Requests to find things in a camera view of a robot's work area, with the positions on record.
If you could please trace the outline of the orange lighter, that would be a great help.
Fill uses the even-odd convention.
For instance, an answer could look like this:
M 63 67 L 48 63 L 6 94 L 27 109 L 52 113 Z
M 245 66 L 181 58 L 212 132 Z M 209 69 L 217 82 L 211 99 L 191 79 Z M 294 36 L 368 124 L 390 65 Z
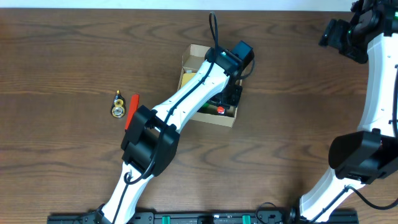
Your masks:
M 222 106 L 219 106 L 219 107 L 217 107 L 217 112 L 218 112 L 218 114 L 224 114 L 225 109 Z

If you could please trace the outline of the yellow sticky note pad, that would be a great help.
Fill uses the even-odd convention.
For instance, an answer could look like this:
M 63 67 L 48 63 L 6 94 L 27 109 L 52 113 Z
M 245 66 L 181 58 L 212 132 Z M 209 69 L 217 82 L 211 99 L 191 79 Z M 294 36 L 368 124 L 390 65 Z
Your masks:
M 182 88 L 185 86 L 195 75 L 196 73 L 184 73 L 182 75 L 180 87 Z

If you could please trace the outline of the cardboard box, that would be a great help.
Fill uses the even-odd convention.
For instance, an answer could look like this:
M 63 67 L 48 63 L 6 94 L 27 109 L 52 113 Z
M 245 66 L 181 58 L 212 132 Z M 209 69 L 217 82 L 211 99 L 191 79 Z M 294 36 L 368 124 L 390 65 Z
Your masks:
M 181 89 L 181 79 L 184 73 L 196 73 L 205 60 L 205 54 L 210 47 L 190 44 L 182 55 L 182 69 L 177 90 Z M 232 127 L 237 116 L 238 107 L 225 109 L 224 114 L 205 114 L 196 112 L 190 119 L 204 123 L 217 124 L 220 126 Z

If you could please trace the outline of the orange utility knife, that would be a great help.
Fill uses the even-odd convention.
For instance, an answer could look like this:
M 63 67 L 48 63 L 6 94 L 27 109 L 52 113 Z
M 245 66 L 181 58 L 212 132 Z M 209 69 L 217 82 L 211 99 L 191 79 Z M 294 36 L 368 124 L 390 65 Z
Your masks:
M 139 106 L 139 94 L 134 94 L 131 97 L 128 113 L 127 113 L 127 120 L 125 124 L 125 130 L 127 131 L 129 129 L 132 117 L 134 116 L 134 113 L 136 112 L 137 108 Z

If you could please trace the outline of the green tape roll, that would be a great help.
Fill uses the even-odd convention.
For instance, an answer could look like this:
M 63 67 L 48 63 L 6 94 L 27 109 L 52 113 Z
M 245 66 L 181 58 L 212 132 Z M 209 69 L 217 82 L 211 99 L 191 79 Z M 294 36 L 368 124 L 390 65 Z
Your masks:
M 208 103 L 205 103 L 199 110 L 199 113 L 205 113 L 205 114 L 218 114 L 217 112 L 217 106 L 210 105 Z

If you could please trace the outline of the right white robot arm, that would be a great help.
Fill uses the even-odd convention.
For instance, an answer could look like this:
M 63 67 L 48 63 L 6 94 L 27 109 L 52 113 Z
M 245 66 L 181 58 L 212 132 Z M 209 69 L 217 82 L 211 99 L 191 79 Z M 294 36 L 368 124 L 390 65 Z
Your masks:
M 329 223 L 351 194 L 376 210 L 359 190 L 397 171 L 397 1 L 359 0 L 350 21 L 332 19 L 319 44 L 369 65 L 363 115 L 356 132 L 335 138 L 328 169 L 287 214 L 287 223 Z

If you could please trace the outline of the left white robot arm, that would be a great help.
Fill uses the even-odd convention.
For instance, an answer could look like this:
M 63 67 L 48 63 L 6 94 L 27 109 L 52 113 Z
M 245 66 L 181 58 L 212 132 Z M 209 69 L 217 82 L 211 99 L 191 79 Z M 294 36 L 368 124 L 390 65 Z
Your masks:
M 160 175 L 176 155 L 180 132 L 205 104 L 237 107 L 245 68 L 254 60 L 253 48 L 240 41 L 233 50 L 208 49 L 195 76 L 165 102 L 135 110 L 121 143 L 122 172 L 110 198 L 100 206 L 95 223 L 128 223 L 151 178 Z

